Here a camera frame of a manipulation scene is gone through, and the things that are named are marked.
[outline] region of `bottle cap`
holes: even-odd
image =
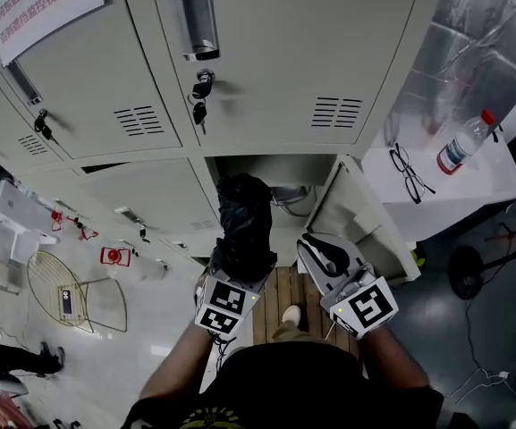
[[[482,110],[482,113],[480,114],[480,119],[482,119],[482,121],[484,121],[484,123],[488,125],[492,125],[496,121],[494,115],[490,113],[487,109]]]

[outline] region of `locker door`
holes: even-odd
[[[216,244],[222,229],[188,159],[129,163],[85,177],[82,188],[110,212],[129,208],[147,227],[147,239],[160,234],[185,246],[200,241]],[[118,214],[115,220],[136,229],[138,222]]]
[[[389,282],[408,282],[420,276],[393,220],[351,156],[338,156],[307,228],[354,243]]]
[[[23,120],[0,89],[0,163],[8,171],[61,159]]]
[[[354,143],[413,1],[157,0],[184,95],[215,74],[203,145]]]
[[[125,0],[106,0],[32,46],[17,65],[15,78],[8,68],[5,77],[26,104],[17,75],[39,93],[33,121],[47,109],[47,125],[73,158],[181,145]]]

